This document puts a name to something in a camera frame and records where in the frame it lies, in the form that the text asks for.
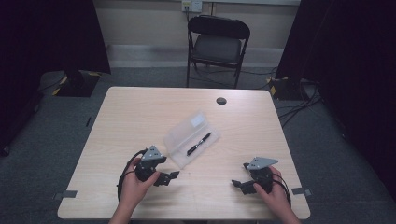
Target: pen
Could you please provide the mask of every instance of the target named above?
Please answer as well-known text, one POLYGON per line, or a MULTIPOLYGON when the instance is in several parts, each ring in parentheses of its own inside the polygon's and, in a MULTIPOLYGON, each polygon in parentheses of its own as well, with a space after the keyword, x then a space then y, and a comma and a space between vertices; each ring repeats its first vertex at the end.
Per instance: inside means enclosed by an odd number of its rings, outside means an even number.
POLYGON ((197 145, 195 145, 195 146, 193 146, 192 148, 190 148, 190 150, 187 151, 187 156, 190 156, 191 153, 194 152, 195 149, 197 149, 198 146, 200 146, 200 145, 210 136, 210 134, 212 134, 212 133, 207 133, 207 134, 205 135, 205 137, 204 137, 203 139, 201 139, 201 141, 199 141, 199 143, 198 143, 197 145))

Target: wall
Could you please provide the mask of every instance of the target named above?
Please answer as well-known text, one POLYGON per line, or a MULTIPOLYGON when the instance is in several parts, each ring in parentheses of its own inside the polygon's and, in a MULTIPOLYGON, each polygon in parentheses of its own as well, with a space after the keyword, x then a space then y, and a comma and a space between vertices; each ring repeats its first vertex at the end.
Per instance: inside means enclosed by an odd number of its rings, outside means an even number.
MULTIPOLYGON (((187 46, 180 1, 94 1, 107 45, 187 46)), ((251 30, 250 48, 283 49, 298 6, 207 3, 203 14, 238 19, 251 30)))

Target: gray carpet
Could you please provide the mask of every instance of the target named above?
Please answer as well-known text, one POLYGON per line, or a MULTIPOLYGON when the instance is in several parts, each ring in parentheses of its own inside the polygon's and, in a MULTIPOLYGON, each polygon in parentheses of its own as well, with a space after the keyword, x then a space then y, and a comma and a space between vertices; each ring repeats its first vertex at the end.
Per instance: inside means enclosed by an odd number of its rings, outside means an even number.
MULTIPOLYGON (((265 74, 271 68, 248 71, 265 74)), ((10 155, 0 158, 0 223, 107 223, 61 220, 57 217, 60 201, 52 199, 67 188, 107 89, 182 88, 185 74, 185 67, 114 68, 111 75, 99 79, 90 98, 52 96, 56 86, 43 90, 45 96, 37 113, 10 145, 10 155)), ((43 75, 40 88, 57 82, 62 75, 43 75)), ((262 88, 269 76, 242 73, 238 89, 262 88)), ((194 77, 206 81, 192 80, 193 88, 226 88, 207 81, 212 77, 216 82, 233 84, 230 73, 201 72, 194 77)), ((312 86, 307 86, 307 91, 314 93, 312 86)), ((278 115, 290 111, 287 106, 300 103, 275 101, 278 115)), ((284 133, 302 185, 313 192, 307 197, 311 217, 303 223, 396 223, 395 202, 367 161, 342 137, 337 119, 322 102, 296 114, 286 123, 284 133)))

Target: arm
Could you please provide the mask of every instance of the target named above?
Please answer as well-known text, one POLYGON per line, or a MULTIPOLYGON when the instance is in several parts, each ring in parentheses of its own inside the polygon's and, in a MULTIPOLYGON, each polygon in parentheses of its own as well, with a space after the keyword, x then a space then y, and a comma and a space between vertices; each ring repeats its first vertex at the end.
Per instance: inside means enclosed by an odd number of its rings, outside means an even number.
MULTIPOLYGON (((134 167, 140 162, 140 158, 135 158, 128 170, 127 174, 134 170, 134 167)), ((134 172, 127 174, 122 183, 122 192, 120 196, 119 205, 114 212, 113 217, 110 219, 109 224, 123 224, 128 223, 131 219, 132 212, 137 205, 143 200, 149 187, 151 187, 160 176, 159 172, 154 173, 145 182, 137 179, 134 172)))
MULTIPOLYGON (((270 166, 273 174, 281 175, 280 172, 270 166)), ((281 181, 276 175, 273 175, 273 179, 281 181)), ((293 210, 289 206, 288 200, 286 199, 285 191, 278 184, 273 184, 273 189, 271 193, 267 194, 265 190, 259 185, 254 184, 254 189, 260 195, 262 200, 268 205, 268 208, 273 212, 283 223, 285 224, 299 224, 301 223, 297 216, 294 214, 293 210)))

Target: wooden table top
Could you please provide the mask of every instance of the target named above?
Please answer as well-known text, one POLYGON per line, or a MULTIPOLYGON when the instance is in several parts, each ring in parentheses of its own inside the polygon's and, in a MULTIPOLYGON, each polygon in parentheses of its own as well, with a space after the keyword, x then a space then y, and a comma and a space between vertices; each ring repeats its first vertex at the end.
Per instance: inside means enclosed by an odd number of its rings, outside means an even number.
MULTIPOLYGON (((151 187, 135 219, 272 219, 257 194, 244 195, 232 179, 251 180, 244 162, 277 159, 289 189, 300 188, 288 144, 267 91, 113 87, 106 94, 67 190, 58 216, 66 219, 110 219, 117 207, 117 184, 126 162, 155 145, 168 159, 157 170, 180 171, 169 186, 151 187), (225 105, 217 99, 227 100, 225 105), (163 138, 201 110, 220 138, 182 170, 172 161, 163 138)), ((290 191, 300 219, 310 216, 303 194, 290 191)))

